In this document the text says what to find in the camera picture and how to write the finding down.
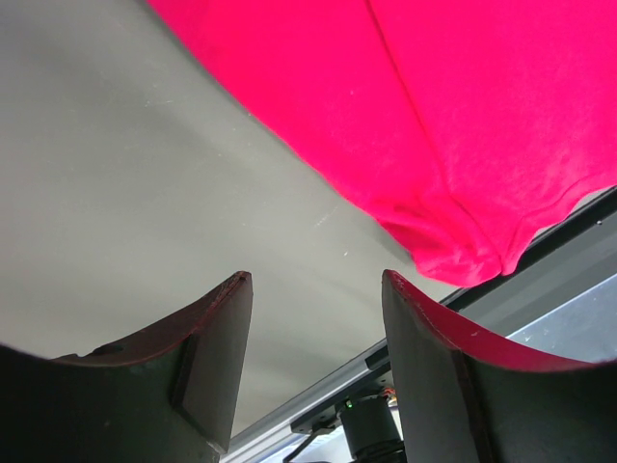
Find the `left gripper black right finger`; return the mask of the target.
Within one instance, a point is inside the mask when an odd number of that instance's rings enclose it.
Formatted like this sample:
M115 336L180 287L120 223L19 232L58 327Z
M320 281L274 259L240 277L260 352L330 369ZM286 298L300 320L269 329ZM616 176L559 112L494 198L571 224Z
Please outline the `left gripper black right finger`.
M616 365L586 363L498 335L399 273L382 308L411 462L612 462Z

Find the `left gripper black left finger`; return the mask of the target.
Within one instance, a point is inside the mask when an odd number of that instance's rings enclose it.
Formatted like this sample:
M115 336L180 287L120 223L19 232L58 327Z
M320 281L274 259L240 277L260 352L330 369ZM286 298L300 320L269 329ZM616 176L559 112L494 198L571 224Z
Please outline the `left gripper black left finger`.
M5 462L217 462L252 317L248 272L85 356L1 349Z

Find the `crimson red t-shirt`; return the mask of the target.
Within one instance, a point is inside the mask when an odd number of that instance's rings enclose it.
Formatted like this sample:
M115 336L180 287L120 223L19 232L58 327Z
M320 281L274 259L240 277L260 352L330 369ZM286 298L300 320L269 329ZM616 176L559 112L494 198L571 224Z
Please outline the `crimson red t-shirt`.
M154 1L425 277L511 274L616 183L612 1Z

